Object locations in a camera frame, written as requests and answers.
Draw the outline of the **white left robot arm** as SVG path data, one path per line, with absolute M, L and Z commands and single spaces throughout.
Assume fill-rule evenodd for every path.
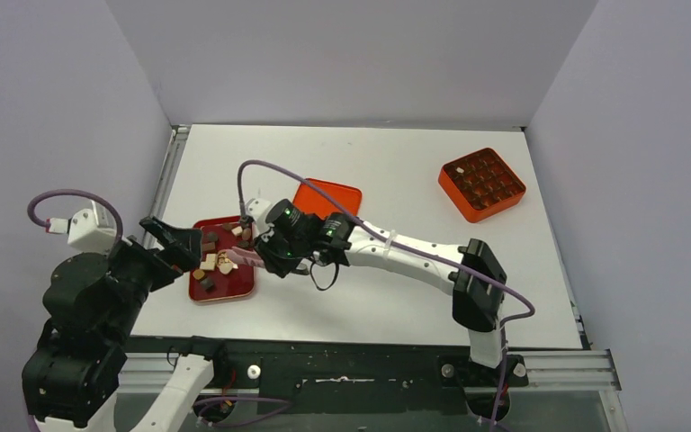
M 118 239 L 108 254 L 84 252 L 51 274 L 49 313 L 22 369 L 22 392 L 38 431 L 113 431 L 125 347 L 149 295 L 198 268 L 202 232 L 155 217 L 140 226 L 160 244 Z

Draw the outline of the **pink silicone tongs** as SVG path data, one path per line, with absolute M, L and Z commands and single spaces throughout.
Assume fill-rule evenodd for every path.
M 265 268 L 265 262 L 254 250 L 232 247 L 220 250 L 219 254 L 223 255 L 237 266 Z

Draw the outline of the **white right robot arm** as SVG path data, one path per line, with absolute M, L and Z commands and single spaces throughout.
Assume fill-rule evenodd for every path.
M 244 210 L 256 225 L 254 249 L 268 272 L 284 278 L 308 261 L 377 268 L 428 284 L 451 297 L 453 320 L 468 331 L 472 377 L 492 384 L 506 371 L 500 308 L 507 275 L 485 242 L 427 242 L 339 212 L 321 219 L 287 199 L 253 199 Z

